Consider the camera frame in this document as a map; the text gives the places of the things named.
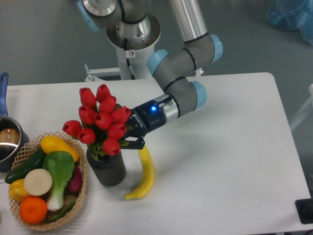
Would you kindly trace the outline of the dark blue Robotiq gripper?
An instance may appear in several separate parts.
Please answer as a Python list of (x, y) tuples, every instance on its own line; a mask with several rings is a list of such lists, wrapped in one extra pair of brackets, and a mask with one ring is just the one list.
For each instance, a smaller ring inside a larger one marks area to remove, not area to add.
[(162, 127), (166, 122), (166, 116), (158, 102), (150, 100), (133, 109), (126, 124), (132, 127), (128, 137), (137, 137), (134, 141), (122, 140), (119, 142), (121, 149), (141, 150), (145, 146), (144, 136)]

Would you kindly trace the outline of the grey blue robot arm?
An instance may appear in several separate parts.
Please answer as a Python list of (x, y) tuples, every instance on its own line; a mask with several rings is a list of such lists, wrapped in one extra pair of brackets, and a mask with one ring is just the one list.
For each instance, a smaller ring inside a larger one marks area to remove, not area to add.
[(170, 54), (155, 50), (160, 37), (158, 20), (146, 11), (143, 0), (80, 0), (77, 6), (93, 31), (105, 28), (115, 47), (123, 80), (153, 78), (163, 95), (133, 108), (126, 121), (127, 132), (119, 139), (121, 148), (142, 149), (144, 136), (199, 108), (206, 90), (187, 76), (219, 59), (220, 39), (209, 34), (196, 0), (170, 2), (184, 48)]

